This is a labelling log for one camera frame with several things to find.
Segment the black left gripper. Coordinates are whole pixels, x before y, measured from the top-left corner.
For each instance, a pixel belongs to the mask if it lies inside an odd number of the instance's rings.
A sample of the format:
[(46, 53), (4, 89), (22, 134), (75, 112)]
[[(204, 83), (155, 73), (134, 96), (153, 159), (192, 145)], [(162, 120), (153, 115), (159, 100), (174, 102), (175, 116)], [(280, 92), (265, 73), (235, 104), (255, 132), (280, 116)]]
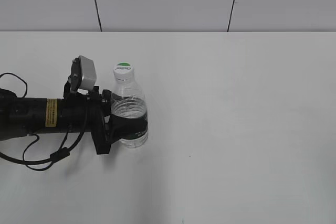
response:
[(110, 153), (111, 144), (118, 140), (136, 140), (148, 132), (148, 114), (138, 118), (124, 118), (111, 114), (112, 92), (104, 89), (100, 93), (98, 86), (92, 91), (81, 94), (70, 92), (70, 85), (64, 86), (62, 118), (72, 132), (79, 135), (68, 147), (72, 151), (81, 141), (85, 132), (90, 132), (96, 154)]

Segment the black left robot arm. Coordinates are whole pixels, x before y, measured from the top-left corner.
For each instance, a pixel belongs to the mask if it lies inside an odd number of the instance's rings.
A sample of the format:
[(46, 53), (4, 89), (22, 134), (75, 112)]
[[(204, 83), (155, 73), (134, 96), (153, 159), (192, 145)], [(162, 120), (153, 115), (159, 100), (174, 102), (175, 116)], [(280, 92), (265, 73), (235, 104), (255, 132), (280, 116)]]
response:
[(29, 133), (91, 133), (98, 155), (109, 154), (120, 139), (139, 137), (148, 129), (147, 115), (127, 119), (111, 113), (111, 91), (98, 86), (87, 94), (64, 92), (62, 99), (18, 98), (1, 89), (1, 140)]

